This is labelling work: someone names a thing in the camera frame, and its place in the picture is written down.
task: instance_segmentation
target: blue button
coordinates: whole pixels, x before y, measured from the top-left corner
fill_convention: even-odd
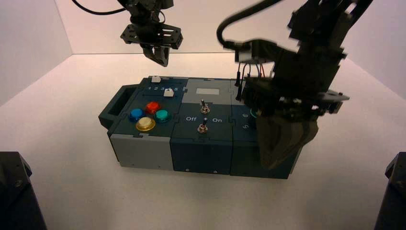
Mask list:
[[[131,110],[130,115],[128,117],[132,121],[137,121],[144,116],[145,116],[144,112],[141,109],[133,109]]]

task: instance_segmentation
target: red button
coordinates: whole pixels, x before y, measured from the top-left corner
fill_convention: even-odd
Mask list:
[[[155,114],[160,108],[161,106],[159,105],[158,102],[150,102],[147,104],[145,112],[149,114]]]

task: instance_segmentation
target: yellow button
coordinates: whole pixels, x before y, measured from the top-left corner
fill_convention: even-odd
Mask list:
[[[149,131],[155,127],[155,120],[150,117],[143,117],[138,120],[135,127],[140,131]]]

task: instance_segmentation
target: handle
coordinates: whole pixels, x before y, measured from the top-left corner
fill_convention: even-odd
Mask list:
[[[119,89],[99,115],[102,126],[110,129],[137,88],[138,85],[124,85]]]

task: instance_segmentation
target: white table surface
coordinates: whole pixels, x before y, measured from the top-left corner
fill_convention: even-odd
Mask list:
[[[406,150],[406,101],[350,60],[288,180],[120,167],[97,116],[148,75],[232,78],[233,54],[73,55],[0,107],[0,149],[30,164],[50,230],[372,229],[392,158]]]

